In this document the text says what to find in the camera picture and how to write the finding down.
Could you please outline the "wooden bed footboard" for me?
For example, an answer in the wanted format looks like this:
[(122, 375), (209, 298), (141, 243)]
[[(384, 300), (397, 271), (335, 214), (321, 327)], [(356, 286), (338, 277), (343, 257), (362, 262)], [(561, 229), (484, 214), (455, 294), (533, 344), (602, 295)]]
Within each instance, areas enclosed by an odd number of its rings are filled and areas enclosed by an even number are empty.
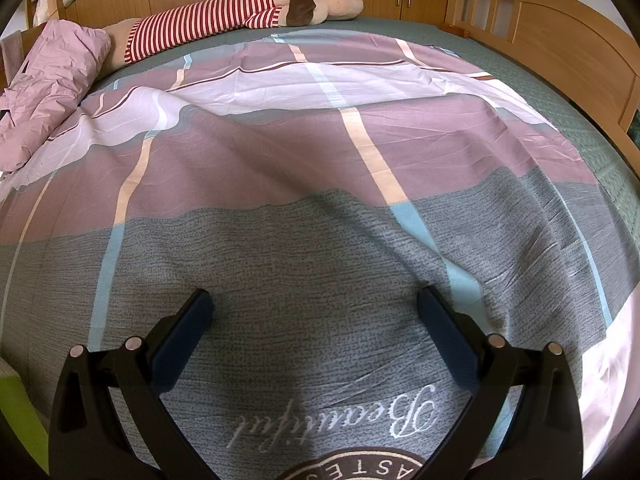
[(623, 29), (578, 0), (448, 0), (445, 23), (552, 84), (639, 171), (628, 136), (639, 107), (639, 47)]

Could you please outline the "patchwork bed sheet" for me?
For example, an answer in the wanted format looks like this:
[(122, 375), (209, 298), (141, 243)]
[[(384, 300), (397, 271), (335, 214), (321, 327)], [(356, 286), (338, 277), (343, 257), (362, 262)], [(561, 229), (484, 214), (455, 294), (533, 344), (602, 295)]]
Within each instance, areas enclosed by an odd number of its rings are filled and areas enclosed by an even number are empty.
[(500, 55), (426, 26), (234, 32), (92, 84), (1, 170), (1, 378), (49, 437), (70, 349), (213, 321), (162, 394), (212, 479), (419, 479), (470, 394), (432, 285), (565, 353), (582, 478), (639, 474), (639, 180)]

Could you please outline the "striped plush dog toy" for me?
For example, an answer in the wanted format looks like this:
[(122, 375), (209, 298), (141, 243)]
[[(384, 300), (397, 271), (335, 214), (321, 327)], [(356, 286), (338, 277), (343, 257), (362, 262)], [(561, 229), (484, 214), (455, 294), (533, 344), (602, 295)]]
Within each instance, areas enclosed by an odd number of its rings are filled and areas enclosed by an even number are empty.
[(145, 18), (128, 18), (105, 29), (112, 48), (100, 76), (182, 44), (235, 29), (348, 21), (362, 10), (363, 0), (204, 0)]

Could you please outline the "pink crumpled quilt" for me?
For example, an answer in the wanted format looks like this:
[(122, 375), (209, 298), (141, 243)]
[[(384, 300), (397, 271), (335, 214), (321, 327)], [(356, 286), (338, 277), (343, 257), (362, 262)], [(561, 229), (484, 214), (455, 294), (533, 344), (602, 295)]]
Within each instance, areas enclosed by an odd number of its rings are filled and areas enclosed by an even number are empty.
[(47, 22), (1, 95), (1, 170), (23, 167), (76, 110), (111, 50), (108, 33)]

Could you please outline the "green cardboard box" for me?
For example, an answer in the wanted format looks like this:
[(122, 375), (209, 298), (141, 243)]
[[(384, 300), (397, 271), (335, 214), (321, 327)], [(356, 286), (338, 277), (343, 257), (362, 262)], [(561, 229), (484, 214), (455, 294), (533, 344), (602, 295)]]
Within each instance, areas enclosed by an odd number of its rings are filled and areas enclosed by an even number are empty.
[(18, 442), (45, 474), (49, 473), (49, 437), (30, 402), (21, 378), (1, 378), (1, 414), (17, 436)]

